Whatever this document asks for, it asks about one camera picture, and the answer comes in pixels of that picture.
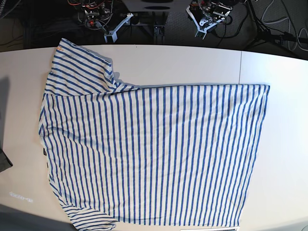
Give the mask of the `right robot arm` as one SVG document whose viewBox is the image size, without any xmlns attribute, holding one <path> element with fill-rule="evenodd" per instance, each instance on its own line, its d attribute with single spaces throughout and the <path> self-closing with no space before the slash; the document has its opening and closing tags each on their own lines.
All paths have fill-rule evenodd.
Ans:
<svg viewBox="0 0 308 231">
<path fill-rule="evenodd" d="M 128 10 L 121 0 L 69 0 L 77 11 L 78 21 L 91 31 L 103 33 L 106 43 L 117 41 L 117 32 L 123 26 L 131 26 L 138 13 Z"/>
</svg>

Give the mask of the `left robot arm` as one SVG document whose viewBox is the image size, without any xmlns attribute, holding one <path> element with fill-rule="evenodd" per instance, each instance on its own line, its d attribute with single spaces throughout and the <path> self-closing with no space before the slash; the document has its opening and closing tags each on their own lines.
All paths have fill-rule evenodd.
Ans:
<svg viewBox="0 0 308 231">
<path fill-rule="evenodd" d="M 192 0 L 186 8 L 186 13 L 196 27 L 195 37 L 204 39 L 217 25 L 225 25 L 233 7 L 239 2 L 239 0 Z"/>
</svg>

